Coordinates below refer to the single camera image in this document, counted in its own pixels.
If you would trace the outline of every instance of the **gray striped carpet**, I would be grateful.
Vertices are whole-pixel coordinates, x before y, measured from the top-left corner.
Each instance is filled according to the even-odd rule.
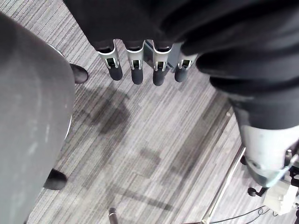
[[[200,221],[240,146],[237,123],[225,97],[195,68],[161,87],[144,65],[133,85],[126,52],[117,41],[124,78],[115,82],[61,0],[2,0],[0,10],[88,70],[76,86],[73,122],[56,169],[68,178],[57,192],[43,189],[29,224],[107,224],[115,207],[120,224]],[[240,164],[214,221],[262,205],[247,195],[257,187]],[[243,224],[257,212],[226,223]],[[295,211],[254,223],[292,224]]]

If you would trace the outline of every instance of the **cable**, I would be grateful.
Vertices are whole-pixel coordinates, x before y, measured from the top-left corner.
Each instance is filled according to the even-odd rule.
[[[228,221],[228,220],[232,220],[232,219],[235,219],[235,218],[243,217],[243,216],[245,216],[245,215],[250,214],[251,212],[254,212],[254,211],[258,210],[258,211],[257,211],[258,216],[255,217],[253,220],[251,220],[251,221],[245,223],[245,224],[249,224],[249,223],[252,223],[252,222],[256,221],[256,219],[258,219],[261,215],[264,215],[264,214],[266,214],[268,211],[270,211],[270,209],[268,209],[268,210],[266,210],[266,211],[264,212],[264,211],[263,211],[263,207],[265,207],[265,205],[264,205],[264,206],[261,206],[261,207],[259,207],[259,208],[257,208],[257,209],[251,210],[251,211],[249,211],[249,212],[247,212],[247,213],[245,213],[245,214],[242,214],[242,215],[239,215],[239,216],[235,216],[235,217],[232,217],[232,218],[227,218],[227,219],[223,219],[223,220],[215,221],[215,222],[210,222],[210,224],[214,224],[214,223],[222,223],[222,222],[225,222],[225,221]]]
[[[249,211],[249,212],[247,212],[247,213],[245,213],[245,214],[242,214],[242,215],[239,215],[239,216],[236,216],[236,217],[227,218],[227,219],[223,219],[223,220],[215,221],[215,222],[210,222],[210,224],[214,224],[214,223],[222,223],[222,222],[225,222],[225,221],[228,221],[228,220],[232,220],[232,219],[235,219],[235,218],[243,217],[243,216],[245,216],[245,215],[250,214],[251,212],[254,212],[254,211],[258,210],[258,212],[257,212],[257,213],[258,213],[258,216],[257,216],[255,219],[251,220],[250,222],[246,223],[246,224],[249,224],[249,223],[252,223],[252,222],[255,221],[257,218],[259,218],[261,215],[265,214],[266,212],[268,212],[268,211],[270,210],[270,209],[268,209],[266,212],[263,212],[263,207],[265,207],[265,206],[261,206],[261,207],[259,207],[259,208],[257,208],[257,209],[251,210],[251,211]]]
[[[247,222],[247,223],[245,223],[245,224],[249,224],[249,223],[252,223],[252,222],[254,222],[257,218],[259,218],[261,215],[263,215],[263,214],[266,214],[268,211],[270,211],[270,209],[268,209],[268,210],[266,210],[264,213],[263,213],[263,209],[261,208],[261,209],[259,209],[258,210],[258,216],[255,218],[255,219],[253,219],[253,220],[251,220],[250,222]]]

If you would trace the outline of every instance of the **black cloth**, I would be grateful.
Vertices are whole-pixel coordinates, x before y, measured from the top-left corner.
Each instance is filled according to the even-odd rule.
[[[64,0],[89,42],[181,42],[240,125],[299,125],[298,0]]]

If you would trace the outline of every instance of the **black rubber fingertip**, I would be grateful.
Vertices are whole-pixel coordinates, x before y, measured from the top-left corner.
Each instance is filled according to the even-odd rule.
[[[121,70],[121,66],[119,65],[118,68],[111,66],[111,69],[109,70],[109,74],[111,76],[111,78],[115,81],[119,81],[122,78],[122,70]]]
[[[161,86],[164,82],[165,74],[162,70],[154,71],[153,74],[153,83],[156,86]]]
[[[143,70],[135,68],[131,70],[132,73],[132,81],[136,85],[140,85],[143,82]]]
[[[185,67],[182,67],[179,69],[178,67],[176,68],[176,71],[174,73],[174,79],[178,82],[181,83],[183,82],[187,77],[187,70]]]

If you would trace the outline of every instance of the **metal pole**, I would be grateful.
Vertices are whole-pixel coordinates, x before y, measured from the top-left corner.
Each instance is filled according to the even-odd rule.
[[[213,201],[211,202],[209,208],[207,209],[205,215],[203,216],[203,219],[201,220],[202,224],[209,224],[211,221],[211,217],[213,215],[213,213],[215,212],[226,188],[228,187],[233,174],[235,172],[235,169],[237,168],[237,165],[239,164],[239,161],[241,160],[242,156],[244,155],[245,152],[245,147],[244,146],[240,146],[237,154],[234,157],[234,160],[232,161],[232,164],[230,165],[220,187],[217,190],[216,195],[213,198]]]
[[[109,209],[109,221],[110,221],[110,224],[118,224],[115,208]]]

